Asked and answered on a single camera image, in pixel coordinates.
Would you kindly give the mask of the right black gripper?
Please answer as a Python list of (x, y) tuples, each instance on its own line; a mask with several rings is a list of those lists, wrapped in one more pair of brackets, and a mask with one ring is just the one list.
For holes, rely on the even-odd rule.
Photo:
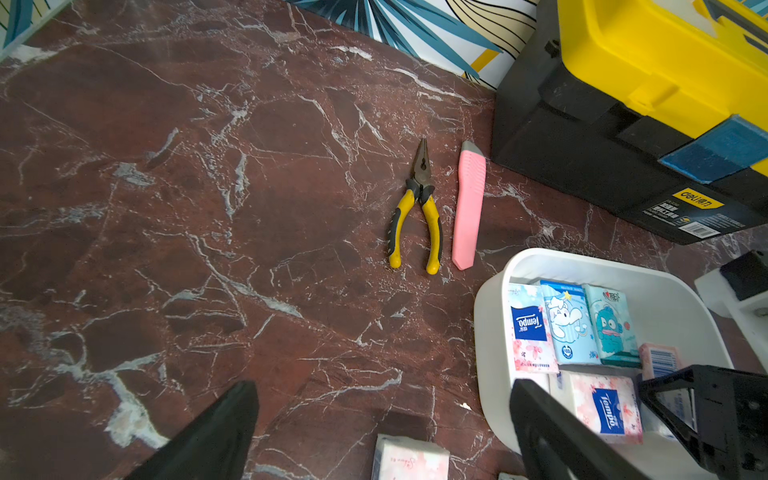
[[(695, 280), (704, 304), (731, 318), (767, 369), (767, 252), (751, 250)], [(663, 405), (661, 395), (693, 395), (696, 426)], [(767, 377), (691, 365), (639, 385), (643, 404), (666, 424), (703, 469), (720, 479), (767, 477)]]

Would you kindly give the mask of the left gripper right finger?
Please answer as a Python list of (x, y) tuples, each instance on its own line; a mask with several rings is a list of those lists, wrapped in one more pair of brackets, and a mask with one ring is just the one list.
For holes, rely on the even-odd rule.
[(646, 477), (532, 380), (514, 382), (509, 411), (529, 479)]

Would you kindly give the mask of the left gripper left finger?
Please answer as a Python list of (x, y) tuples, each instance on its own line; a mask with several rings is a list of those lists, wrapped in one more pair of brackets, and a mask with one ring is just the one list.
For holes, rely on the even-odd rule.
[(240, 479), (258, 413), (256, 384), (239, 381), (128, 477)]

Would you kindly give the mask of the teal cartoon tissue pack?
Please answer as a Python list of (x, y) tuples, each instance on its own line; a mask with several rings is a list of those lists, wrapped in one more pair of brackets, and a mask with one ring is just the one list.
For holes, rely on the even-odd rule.
[(497, 476), (497, 480), (528, 480), (528, 478), (523, 475), (500, 472)]

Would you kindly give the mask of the pink tempo tissue pack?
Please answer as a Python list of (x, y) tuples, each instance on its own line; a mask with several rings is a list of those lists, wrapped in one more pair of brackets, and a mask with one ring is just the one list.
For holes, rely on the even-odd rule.
[(515, 370), (557, 374), (559, 366), (541, 288), (510, 283), (507, 300), (511, 314), (511, 358)]
[(371, 478), (447, 480), (450, 452), (434, 443), (405, 436), (377, 436)]

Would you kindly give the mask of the blue cartoon tissue pack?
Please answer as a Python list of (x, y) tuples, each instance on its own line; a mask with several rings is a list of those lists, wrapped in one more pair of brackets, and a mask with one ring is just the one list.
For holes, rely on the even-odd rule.
[(597, 342), (584, 289), (575, 284), (539, 280), (559, 365), (599, 365)]

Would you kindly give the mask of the white plastic storage box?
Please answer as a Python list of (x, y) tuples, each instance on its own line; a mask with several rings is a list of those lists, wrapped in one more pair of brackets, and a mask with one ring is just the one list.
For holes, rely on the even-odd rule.
[(692, 364), (731, 367), (709, 310), (682, 280), (666, 272), (572, 253), (531, 248), (513, 256), (481, 287), (474, 305), (475, 353), (483, 415), (507, 448), (520, 450), (510, 413), (517, 377), (511, 360), (511, 283), (552, 279), (608, 287), (627, 294), (639, 342), (673, 346)]

